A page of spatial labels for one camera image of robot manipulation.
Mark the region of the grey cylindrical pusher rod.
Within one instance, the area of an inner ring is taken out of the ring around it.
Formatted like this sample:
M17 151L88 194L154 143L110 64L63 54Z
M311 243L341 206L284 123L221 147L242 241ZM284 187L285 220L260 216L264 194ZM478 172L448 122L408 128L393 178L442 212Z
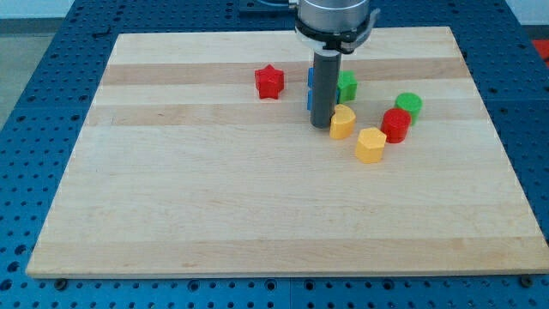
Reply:
M333 57L314 55L310 121L316 128L328 128L335 113L340 65L340 54Z

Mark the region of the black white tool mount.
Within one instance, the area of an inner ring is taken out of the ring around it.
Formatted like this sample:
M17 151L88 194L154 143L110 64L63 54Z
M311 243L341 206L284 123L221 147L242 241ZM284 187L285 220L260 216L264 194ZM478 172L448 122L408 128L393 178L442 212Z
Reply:
M325 32L295 20L295 33L299 40L316 54L334 57L337 54L353 54L370 37L378 20L380 9L374 9L356 28L344 32Z

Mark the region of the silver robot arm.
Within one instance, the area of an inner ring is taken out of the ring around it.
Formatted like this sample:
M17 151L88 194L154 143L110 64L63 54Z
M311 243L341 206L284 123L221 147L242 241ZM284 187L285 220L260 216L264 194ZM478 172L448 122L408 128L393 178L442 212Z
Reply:
M368 40L381 10L369 0L299 0L295 9L295 33L313 52L310 122L326 129L335 114L341 57Z

